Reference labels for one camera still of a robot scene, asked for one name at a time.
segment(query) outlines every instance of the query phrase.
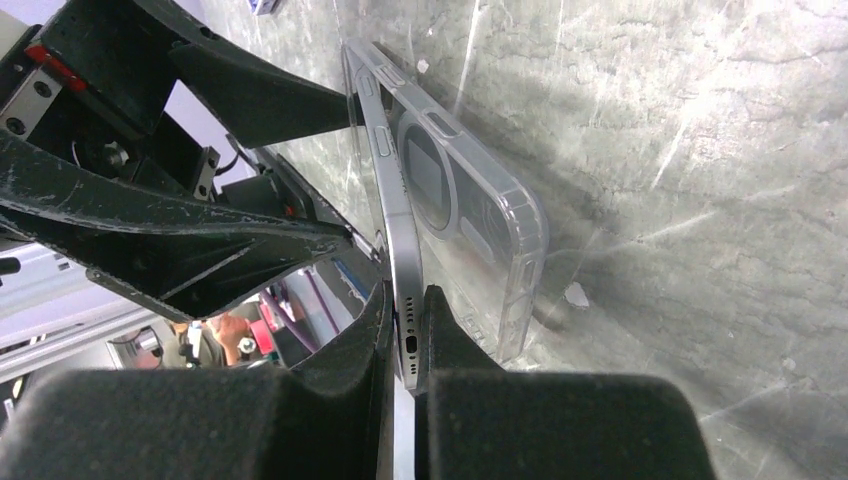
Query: circular camera module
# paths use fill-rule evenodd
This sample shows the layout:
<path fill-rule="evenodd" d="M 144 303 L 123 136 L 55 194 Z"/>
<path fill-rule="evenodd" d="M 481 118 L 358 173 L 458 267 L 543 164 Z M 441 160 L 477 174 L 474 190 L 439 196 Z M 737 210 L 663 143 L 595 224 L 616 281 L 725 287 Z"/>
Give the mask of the circular camera module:
<path fill-rule="evenodd" d="M 407 112 L 400 121 L 398 153 L 407 190 L 418 214 L 436 237 L 456 224 L 456 187 L 447 154 Z"/>

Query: gray stone surface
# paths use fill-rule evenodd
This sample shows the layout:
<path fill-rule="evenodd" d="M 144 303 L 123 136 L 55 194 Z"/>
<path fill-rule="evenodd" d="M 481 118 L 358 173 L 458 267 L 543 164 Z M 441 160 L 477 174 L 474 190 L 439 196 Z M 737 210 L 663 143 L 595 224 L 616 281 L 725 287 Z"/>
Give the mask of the gray stone surface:
<path fill-rule="evenodd" d="M 848 478 L 848 2 L 204 3 L 340 91 L 341 38 L 381 43 L 536 191 L 551 249 L 509 367 L 671 380 L 722 479 Z M 367 225 L 349 132 L 278 148 Z"/>

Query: black plastic part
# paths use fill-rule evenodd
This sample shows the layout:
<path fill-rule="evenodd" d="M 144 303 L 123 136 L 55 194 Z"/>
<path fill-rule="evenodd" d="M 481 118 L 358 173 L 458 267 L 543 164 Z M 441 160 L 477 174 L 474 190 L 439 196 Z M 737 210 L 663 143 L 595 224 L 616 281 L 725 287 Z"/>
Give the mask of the black plastic part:
<path fill-rule="evenodd" d="M 663 380 L 441 371 L 431 478 L 713 480 L 689 403 Z"/>
<path fill-rule="evenodd" d="M 200 162 L 204 149 L 170 115 L 162 114 L 153 135 L 136 145 L 141 162 L 155 165 L 187 194 L 194 193 L 205 167 Z M 144 185 L 137 179 L 133 183 Z"/>
<path fill-rule="evenodd" d="M 171 40 L 179 78 L 245 147 L 348 127 L 345 95 L 245 52 L 171 0 L 134 3 L 149 31 Z"/>
<path fill-rule="evenodd" d="M 431 285 L 424 294 L 421 338 L 418 340 L 418 388 L 415 399 L 415 476 L 430 478 L 430 377 L 440 370 L 458 368 L 502 371 L 474 340 L 457 325 L 441 287 Z"/>
<path fill-rule="evenodd" d="M 221 188 L 230 205 L 254 213 L 315 219 L 315 206 L 299 185 L 271 170 Z"/>
<path fill-rule="evenodd" d="M 282 155 L 274 153 L 267 148 L 253 150 L 259 167 L 263 171 L 270 171 L 278 177 L 279 188 L 292 192 L 299 200 L 296 212 L 302 212 L 305 218 L 318 220 L 319 222 L 334 223 L 336 225 L 347 225 L 347 221 L 339 212 L 318 193 L 291 163 Z"/>
<path fill-rule="evenodd" d="M 50 172 L 50 181 L 44 181 Z M 206 318 L 351 248 L 343 227 L 273 218 L 80 170 L 0 131 L 0 224 L 173 320 Z"/>
<path fill-rule="evenodd" d="M 126 0 L 69 0 L 33 40 L 88 87 L 89 107 L 135 139 L 152 134 L 177 74 Z"/>
<path fill-rule="evenodd" d="M 391 478 L 391 298 L 378 285 L 362 318 L 291 373 L 57 377 L 3 432 L 0 478 Z"/>
<path fill-rule="evenodd" d="M 21 271 L 21 261 L 15 257 L 0 258 L 0 275 L 11 275 Z"/>

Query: wire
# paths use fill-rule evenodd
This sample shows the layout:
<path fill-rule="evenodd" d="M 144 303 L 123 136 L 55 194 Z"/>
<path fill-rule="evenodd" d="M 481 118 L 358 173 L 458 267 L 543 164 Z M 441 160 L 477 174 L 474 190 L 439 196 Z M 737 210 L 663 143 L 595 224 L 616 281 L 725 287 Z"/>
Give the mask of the wire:
<path fill-rule="evenodd" d="M 109 343 L 111 343 L 112 345 L 129 345 L 130 343 L 133 343 L 134 341 L 138 340 L 138 337 L 141 336 L 141 332 L 143 332 L 143 331 L 144 331 L 144 329 L 142 328 L 141 330 L 138 331 L 138 333 L 135 334 L 135 336 L 133 338 L 131 338 L 129 340 L 117 340 L 117 341 L 116 340 L 109 340 Z"/>
<path fill-rule="evenodd" d="M 77 141 L 71 140 L 71 156 L 74 157 L 74 163 L 77 164 L 78 167 L 82 167 L 79 163 L 79 157 L 77 157 Z"/>
<path fill-rule="evenodd" d="M 230 170 L 232 170 L 233 167 L 235 167 L 236 164 L 238 163 L 239 158 L 242 158 L 241 151 L 236 150 L 236 156 L 233 158 L 233 161 L 228 163 L 226 166 L 221 167 L 218 170 L 215 170 L 215 176 L 217 177 L 219 175 L 223 175 L 223 174 L 229 172 Z"/>

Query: transparent phone case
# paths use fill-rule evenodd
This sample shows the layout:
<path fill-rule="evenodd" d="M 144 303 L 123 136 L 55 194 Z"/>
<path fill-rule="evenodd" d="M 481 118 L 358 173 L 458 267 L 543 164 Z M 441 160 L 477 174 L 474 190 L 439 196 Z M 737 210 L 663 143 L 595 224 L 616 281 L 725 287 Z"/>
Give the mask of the transparent phone case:
<path fill-rule="evenodd" d="M 521 353 L 548 249 L 535 195 L 376 46 L 346 48 L 391 99 L 389 124 L 415 211 L 426 283 L 499 361 Z"/>

